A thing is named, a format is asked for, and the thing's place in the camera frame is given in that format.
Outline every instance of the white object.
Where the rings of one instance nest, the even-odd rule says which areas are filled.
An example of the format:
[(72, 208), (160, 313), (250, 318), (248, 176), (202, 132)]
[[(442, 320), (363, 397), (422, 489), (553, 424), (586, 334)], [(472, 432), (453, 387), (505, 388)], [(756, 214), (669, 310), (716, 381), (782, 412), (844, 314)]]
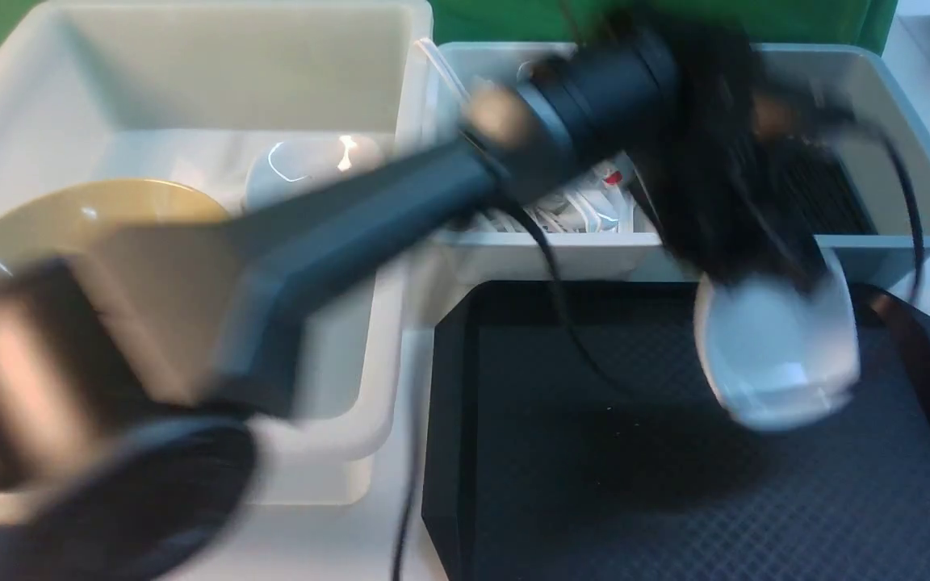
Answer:
[(860, 378), (853, 301), (838, 257), (809, 297), (775, 277), (698, 284), (695, 346), (716, 399), (754, 430), (797, 428), (830, 416)]
[[(450, 43), (440, 47), (440, 54), (455, 76), (465, 82), (465, 89), (474, 90), (483, 82), (513, 84), (525, 76), (528, 63), (573, 49), (575, 45), (564, 43)], [(461, 104), (436, 71), (429, 74), (427, 93), (424, 139), (432, 144), (453, 133)], [(634, 200), (629, 195), (621, 198), (626, 210), (617, 232), (547, 235), (563, 278), (625, 277), (660, 246), (660, 237), (643, 219)], [(442, 243), (455, 278), (462, 283), (547, 278), (545, 258), (524, 232), (440, 232), (436, 240)]]
[[(261, 151), (311, 133), (385, 157), (421, 136), (424, 0), (42, 4), (0, 48), (0, 216), (74, 183), (157, 178), (242, 206)], [(405, 261), (309, 325), (308, 419), (261, 420), (254, 503), (350, 504), (390, 431)]]
[(378, 168), (383, 150), (369, 136), (313, 133), (273, 144), (246, 176), (246, 210), (257, 210), (354, 173)]

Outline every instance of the table surface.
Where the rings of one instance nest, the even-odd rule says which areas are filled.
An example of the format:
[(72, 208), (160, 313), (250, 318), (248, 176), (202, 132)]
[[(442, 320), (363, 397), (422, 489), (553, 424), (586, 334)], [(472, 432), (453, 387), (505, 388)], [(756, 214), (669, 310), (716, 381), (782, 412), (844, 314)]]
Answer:
[[(885, 60), (930, 130), (930, 1), (904, 0), (902, 15), (890, 33)], [(920, 308), (930, 314), (930, 261), (925, 271)], [(894, 291), (904, 290), (907, 281)], [(406, 357), (425, 344), (427, 335), (409, 331)], [(403, 361), (402, 370), (425, 368), (420, 360)], [(390, 561), (398, 512), (407, 481), (407, 425), (403, 397), (411, 373), (403, 373), (394, 429), (375, 457), (372, 488), (350, 507), (248, 507), (228, 538), (169, 579), (230, 581), (233, 579), (378, 581), (390, 579)], [(405, 580), (446, 580), (421, 520), (410, 538)]]

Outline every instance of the white cup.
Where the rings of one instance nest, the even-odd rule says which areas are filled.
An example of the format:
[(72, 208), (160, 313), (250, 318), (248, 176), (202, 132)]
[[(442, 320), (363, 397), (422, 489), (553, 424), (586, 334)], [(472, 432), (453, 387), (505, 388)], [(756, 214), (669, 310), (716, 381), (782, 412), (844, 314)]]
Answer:
[(695, 346), (716, 399), (753, 430), (805, 426), (844, 408), (860, 378), (856, 317), (838, 257), (812, 295), (763, 275), (722, 287), (702, 277)]

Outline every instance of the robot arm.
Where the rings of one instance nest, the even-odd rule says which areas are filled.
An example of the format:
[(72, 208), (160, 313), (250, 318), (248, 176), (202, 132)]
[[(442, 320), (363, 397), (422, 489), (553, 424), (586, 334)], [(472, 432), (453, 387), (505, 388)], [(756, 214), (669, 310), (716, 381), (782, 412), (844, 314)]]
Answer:
[[(449, 143), (226, 224), (122, 229), (0, 283), (0, 579), (151, 579), (209, 543), (254, 469), (244, 419), (291, 412), (311, 312), (447, 221), (621, 150), (668, 168), (664, 137), (719, 85), (693, 66), (704, 52), (614, 36), (477, 94)], [(713, 267), (702, 255), (685, 257)]]

